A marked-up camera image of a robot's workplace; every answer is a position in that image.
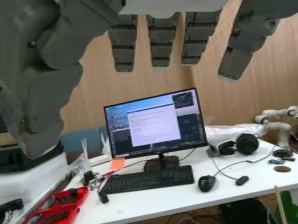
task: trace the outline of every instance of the software window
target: software window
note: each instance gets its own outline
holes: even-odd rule
[[[174,104],[127,113],[133,147],[180,139]]]

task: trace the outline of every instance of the monitor screen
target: monitor screen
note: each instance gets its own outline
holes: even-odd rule
[[[206,146],[195,89],[105,107],[113,158]]]

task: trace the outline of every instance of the computer mouse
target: computer mouse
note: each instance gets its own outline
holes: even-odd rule
[[[214,176],[202,176],[199,179],[198,179],[198,188],[202,192],[208,192],[214,185],[215,185],[215,182],[216,182],[216,178]]]

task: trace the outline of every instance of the monitor stand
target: monitor stand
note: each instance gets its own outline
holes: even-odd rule
[[[150,159],[146,161],[143,166],[143,171],[156,171],[163,169],[176,168],[179,166],[178,156],[164,156],[162,153],[158,154],[156,159]]]

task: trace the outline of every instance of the red tool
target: red tool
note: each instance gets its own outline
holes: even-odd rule
[[[87,187],[57,192],[45,197],[22,224],[70,224],[87,195]]]

